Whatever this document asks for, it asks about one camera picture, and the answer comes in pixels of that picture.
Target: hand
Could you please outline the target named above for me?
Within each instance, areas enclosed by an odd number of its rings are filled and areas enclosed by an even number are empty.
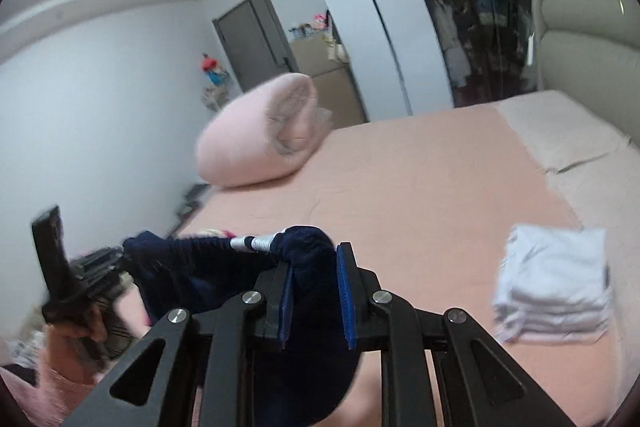
[[[91,309],[91,319],[87,328],[64,322],[47,327],[47,347],[45,360],[59,375],[69,381],[93,384],[94,369],[83,362],[78,353],[78,339],[89,337],[101,343],[107,338],[107,330],[102,323],[97,306]]]

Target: toys on shelf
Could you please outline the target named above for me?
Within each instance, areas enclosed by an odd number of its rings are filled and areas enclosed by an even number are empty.
[[[200,67],[211,81],[211,84],[204,88],[202,101],[208,108],[219,111],[220,108],[228,102],[226,80],[229,78],[229,73],[219,60],[209,57],[206,53],[202,55],[204,58],[200,63]]]
[[[311,27],[318,32],[323,32],[326,29],[326,15],[323,13],[316,13],[314,20],[311,23]]]

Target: white wardrobe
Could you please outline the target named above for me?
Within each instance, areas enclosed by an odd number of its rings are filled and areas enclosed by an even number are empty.
[[[326,0],[370,121],[453,108],[424,0]]]

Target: pink bed sheet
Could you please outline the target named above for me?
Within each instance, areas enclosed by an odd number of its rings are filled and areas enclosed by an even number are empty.
[[[515,223],[578,226],[500,114],[478,106],[336,130],[297,174],[219,192],[184,233],[313,225],[350,241],[383,288],[428,311],[464,308],[491,331],[498,263]],[[506,347],[578,427],[610,414],[613,333],[591,345]],[[321,426],[373,427],[380,417],[380,357],[367,353]]]

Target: rolled pink blanket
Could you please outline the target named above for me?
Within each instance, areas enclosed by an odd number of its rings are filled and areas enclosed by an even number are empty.
[[[229,103],[197,145],[198,172],[218,187],[239,187],[299,170],[331,130],[309,76],[278,76]]]

